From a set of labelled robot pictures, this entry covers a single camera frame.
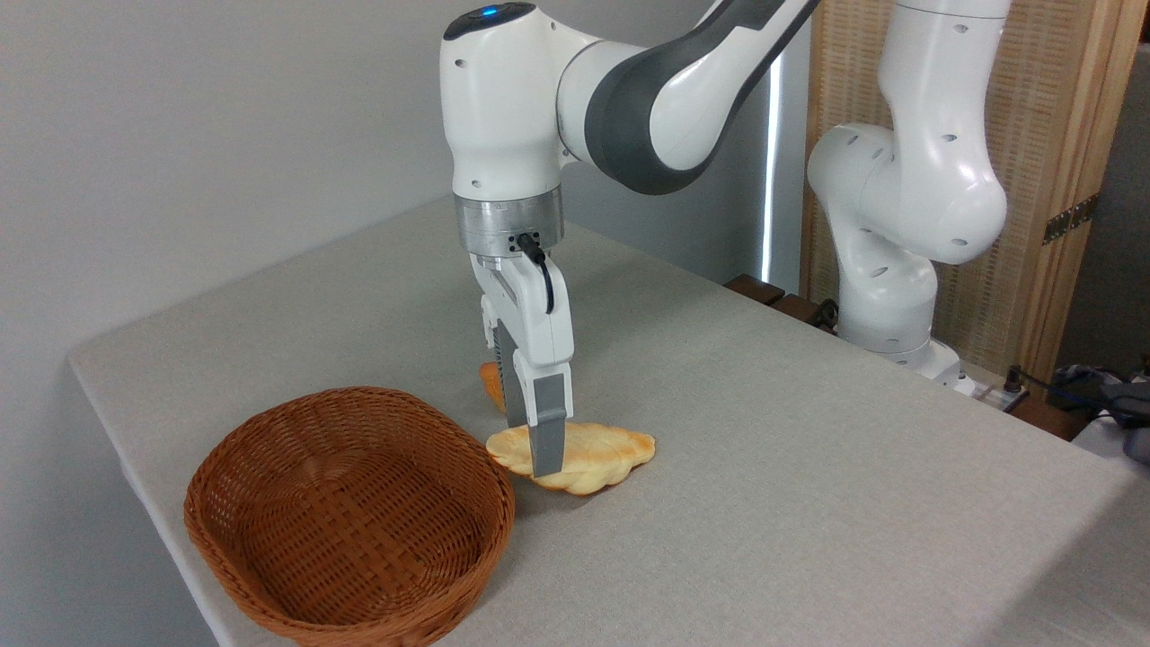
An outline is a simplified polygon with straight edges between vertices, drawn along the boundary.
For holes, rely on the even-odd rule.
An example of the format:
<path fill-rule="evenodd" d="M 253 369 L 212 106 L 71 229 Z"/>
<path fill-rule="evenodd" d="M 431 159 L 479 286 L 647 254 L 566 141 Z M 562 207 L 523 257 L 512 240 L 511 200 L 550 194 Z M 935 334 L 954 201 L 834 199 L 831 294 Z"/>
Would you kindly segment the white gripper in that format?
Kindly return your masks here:
<path fill-rule="evenodd" d="M 564 425 L 572 417 L 572 309 L 562 271 L 523 254 L 471 254 L 483 295 L 507 426 L 528 426 L 535 478 L 564 468 Z"/>

